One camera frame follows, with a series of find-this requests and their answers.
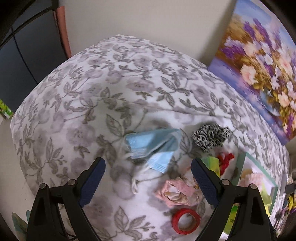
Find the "blue gripper pad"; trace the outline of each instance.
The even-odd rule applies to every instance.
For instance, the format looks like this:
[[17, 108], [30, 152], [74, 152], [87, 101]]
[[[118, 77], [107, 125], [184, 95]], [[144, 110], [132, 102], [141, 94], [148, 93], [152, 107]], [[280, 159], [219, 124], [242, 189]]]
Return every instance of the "blue gripper pad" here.
[[101, 158], [88, 179], [84, 183], [80, 192], [79, 204], [83, 208], [89, 204], [106, 170], [105, 160]]
[[191, 171], [207, 202], [216, 208], [219, 203], [217, 198], [217, 189], [208, 177], [207, 173], [195, 159], [192, 160]]

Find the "purple flowers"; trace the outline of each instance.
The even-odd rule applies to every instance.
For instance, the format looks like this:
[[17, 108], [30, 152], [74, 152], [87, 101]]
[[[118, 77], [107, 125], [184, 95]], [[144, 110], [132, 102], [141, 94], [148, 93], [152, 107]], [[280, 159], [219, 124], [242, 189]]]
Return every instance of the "purple flowers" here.
[[272, 65], [268, 65], [267, 63], [264, 63], [264, 67], [266, 68], [270, 76], [274, 75], [274, 69]]
[[294, 66], [294, 68], [292, 68], [293, 74], [296, 74], [296, 71], [295, 71], [296, 58], [295, 57], [291, 58], [291, 64], [292, 64], [292, 66]]
[[257, 30], [259, 31], [259, 33], [263, 36], [264, 41], [268, 44], [268, 46], [269, 46], [270, 48], [272, 48], [272, 44], [271, 44], [271, 41], [270, 41], [270, 39], [269, 39], [269, 35], [268, 35], [266, 29], [262, 26], [262, 24], [259, 22], [258, 19], [253, 18], [253, 21], [254, 21], [254, 23], [255, 23], [255, 25], [256, 25], [256, 29], [257, 29]]
[[274, 41], [276, 43], [276, 47], [281, 48], [281, 37], [279, 35], [279, 31], [274, 32]]
[[289, 137], [292, 134], [292, 125], [294, 122], [294, 116], [290, 114], [287, 120], [287, 136]]
[[235, 54], [244, 55], [246, 54], [242, 46], [232, 45], [232, 47], [222, 48], [221, 51], [226, 57], [233, 59]]
[[249, 22], [245, 22], [244, 24], [244, 30], [252, 37], [252, 39], [255, 39], [255, 31], [251, 27]]

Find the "red tape roll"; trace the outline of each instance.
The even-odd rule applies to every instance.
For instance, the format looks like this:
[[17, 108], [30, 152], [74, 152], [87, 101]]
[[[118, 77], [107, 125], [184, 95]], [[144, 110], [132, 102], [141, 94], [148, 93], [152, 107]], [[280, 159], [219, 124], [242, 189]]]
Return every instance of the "red tape roll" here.
[[[192, 225], [189, 227], [189, 230], [181, 230], [178, 226], [179, 220], [184, 214], [187, 214], [187, 213], [189, 213], [192, 217], [194, 217], [196, 221], [192, 222]], [[172, 218], [172, 226], [178, 234], [185, 234], [185, 235], [190, 234], [197, 229], [199, 224], [200, 224], [200, 216], [190, 208], [180, 209], [178, 212], [174, 214]]]

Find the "dark cabinet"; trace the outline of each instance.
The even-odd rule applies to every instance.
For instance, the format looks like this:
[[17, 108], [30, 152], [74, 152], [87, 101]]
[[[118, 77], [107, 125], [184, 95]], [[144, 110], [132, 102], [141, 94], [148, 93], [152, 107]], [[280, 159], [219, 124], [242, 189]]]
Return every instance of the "dark cabinet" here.
[[41, 11], [45, 10], [46, 8], [51, 7], [52, 2], [51, 0], [36, 0], [35, 2], [30, 5], [21, 16], [17, 18], [17, 20], [12, 25], [13, 29], [17, 29], [21, 26], [25, 21], [29, 20], [34, 15], [40, 13]]
[[6, 36], [0, 43], [0, 99], [13, 112], [67, 60], [54, 16], [57, 5], [57, 0], [31, 0], [9, 16], [12, 26], [8, 33], [1, 33]]
[[0, 98], [16, 111], [36, 82], [23, 62], [14, 39], [0, 49]]
[[16, 33], [15, 40], [38, 83], [67, 60], [52, 11], [38, 17]]

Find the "screw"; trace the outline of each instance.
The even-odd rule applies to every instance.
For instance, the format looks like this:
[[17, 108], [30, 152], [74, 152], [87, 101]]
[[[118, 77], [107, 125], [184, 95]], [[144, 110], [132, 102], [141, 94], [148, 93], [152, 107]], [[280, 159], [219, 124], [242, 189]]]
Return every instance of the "screw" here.
[[230, 182], [229, 182], [227, 179], [223, 179], [223, 180], [222, 180], [222, 184], [225, 185], [225, 186], [228, 186], [229, 183], [230, 183]]
[[44, 189], [44, 188], [46, 188], [46, 184], [45, 184], [45, 183], [41, 183], [41, 184], [39, 185], [39, 188], [40, 188], [40, 189]]
[[257, 186], [254, 183], [251, 183], [250, 186], [251, 186], [252, 189], [257, 189]]
[[68, 185], [69, 185], [69, 186], [73, 186], [75, 183], [76, 183], [76, 180], [75, 180], [75, 179], [70, 179], [70, 180], [68, 181]]

